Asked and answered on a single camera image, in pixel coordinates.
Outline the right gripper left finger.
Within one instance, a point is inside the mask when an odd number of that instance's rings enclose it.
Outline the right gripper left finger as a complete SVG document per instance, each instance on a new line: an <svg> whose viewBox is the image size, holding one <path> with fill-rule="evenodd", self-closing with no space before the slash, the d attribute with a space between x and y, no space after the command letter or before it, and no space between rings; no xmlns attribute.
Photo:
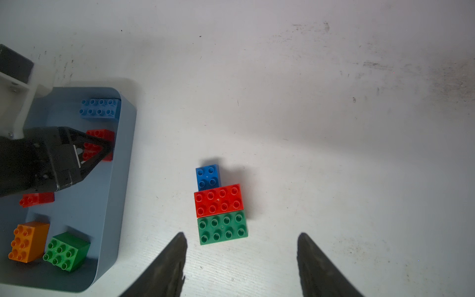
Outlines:
<svg viewBox="0 0 475 297"><path fill-rule="evenodd" d="M121 295L123 297L178 297L183 289L188 243L179 232L140 277Z"/></svg>

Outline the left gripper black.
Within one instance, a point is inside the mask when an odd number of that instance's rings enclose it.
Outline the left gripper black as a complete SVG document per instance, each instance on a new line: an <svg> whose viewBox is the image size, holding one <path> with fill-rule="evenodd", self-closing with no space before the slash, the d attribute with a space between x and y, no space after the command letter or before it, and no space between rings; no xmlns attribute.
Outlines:
<svg viewBox="0 0 475 297"><path fill-rule="evenodd" d="M22 139L2 136L1 196L57 192L112 160L113 131L107 129L36 127Z"/></svg>

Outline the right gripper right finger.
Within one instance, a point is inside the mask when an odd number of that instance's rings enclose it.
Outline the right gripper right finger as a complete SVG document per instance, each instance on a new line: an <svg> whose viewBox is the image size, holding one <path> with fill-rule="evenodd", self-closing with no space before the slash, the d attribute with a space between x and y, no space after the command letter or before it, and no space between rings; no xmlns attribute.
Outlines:
<svg viewBox="0 0 475 297"><path fill-rule="evenodd" d="M362 297L306 233L298 237L297 261L305 297Z"/></svg>

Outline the light blue lego brick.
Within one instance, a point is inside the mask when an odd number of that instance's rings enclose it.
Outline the light blue lego brick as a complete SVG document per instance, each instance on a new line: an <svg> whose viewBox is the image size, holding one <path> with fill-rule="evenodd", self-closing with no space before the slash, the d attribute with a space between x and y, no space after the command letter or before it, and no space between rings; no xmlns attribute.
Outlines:
<svg viewBox="0 0 475 297"><path fill-rule="evenodd" d="M119 120L120 99L84 99L79 115L89 120Z"/></svg>

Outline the long red lego brick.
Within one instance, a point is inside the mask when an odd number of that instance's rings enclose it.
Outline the long red lego brick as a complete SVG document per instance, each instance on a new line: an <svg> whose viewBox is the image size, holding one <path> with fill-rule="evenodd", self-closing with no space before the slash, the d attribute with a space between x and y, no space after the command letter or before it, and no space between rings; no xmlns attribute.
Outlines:
<svg viewBox="0 0 475 297"><path fill-rule="evenodd" d="M35 205L43 205L54 202L54 193L31 193L24 194L19 202L23 208Z"/></svg>

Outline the dark blue small lego brick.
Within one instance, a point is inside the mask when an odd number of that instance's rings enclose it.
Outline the dark blue small lego brick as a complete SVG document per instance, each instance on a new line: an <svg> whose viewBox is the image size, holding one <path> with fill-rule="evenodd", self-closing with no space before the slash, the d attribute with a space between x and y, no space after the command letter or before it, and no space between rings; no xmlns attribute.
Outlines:
<svg viewBox="0 0 475 297"><path fill-rule="evenodd" d="M195 169L198 191L221 187L220 168L217 164Z"/></svg>

